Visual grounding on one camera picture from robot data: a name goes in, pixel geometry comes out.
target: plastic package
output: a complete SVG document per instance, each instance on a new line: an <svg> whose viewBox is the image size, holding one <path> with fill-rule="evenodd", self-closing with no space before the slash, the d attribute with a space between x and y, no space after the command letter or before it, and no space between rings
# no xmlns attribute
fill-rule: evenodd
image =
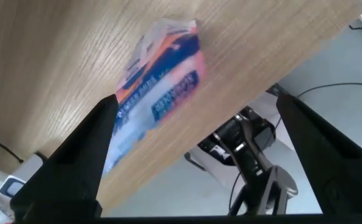
<svg viewBox="0 0 362 224"><path fill-rule="evenodd" d="M181 105L205 73L196 22L155 22L141 38L119 82L119 112L103 175Z"/></svg>

